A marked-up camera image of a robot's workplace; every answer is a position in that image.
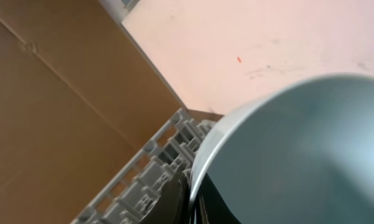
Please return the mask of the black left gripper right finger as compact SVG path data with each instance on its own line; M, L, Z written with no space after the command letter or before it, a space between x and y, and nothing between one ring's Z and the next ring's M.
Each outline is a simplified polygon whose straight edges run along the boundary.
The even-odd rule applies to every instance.
M200 185L194 204L196 224L241 224L222 199L208 174Z

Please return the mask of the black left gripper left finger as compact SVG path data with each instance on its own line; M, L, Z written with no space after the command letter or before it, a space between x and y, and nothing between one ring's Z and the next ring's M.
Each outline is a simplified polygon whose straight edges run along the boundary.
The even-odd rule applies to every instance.
M189 192L189 184L183 174L186 167L185 164L182 164L171 180L163 185L161 196L140 224L183 224L188 222L185 199Z

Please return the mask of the blue bowl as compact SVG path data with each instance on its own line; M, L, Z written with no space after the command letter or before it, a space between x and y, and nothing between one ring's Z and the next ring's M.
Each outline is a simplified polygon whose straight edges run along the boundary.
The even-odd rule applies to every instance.
M374 223L374 77L339 73L244 104L217 121L191 170L240 223Z

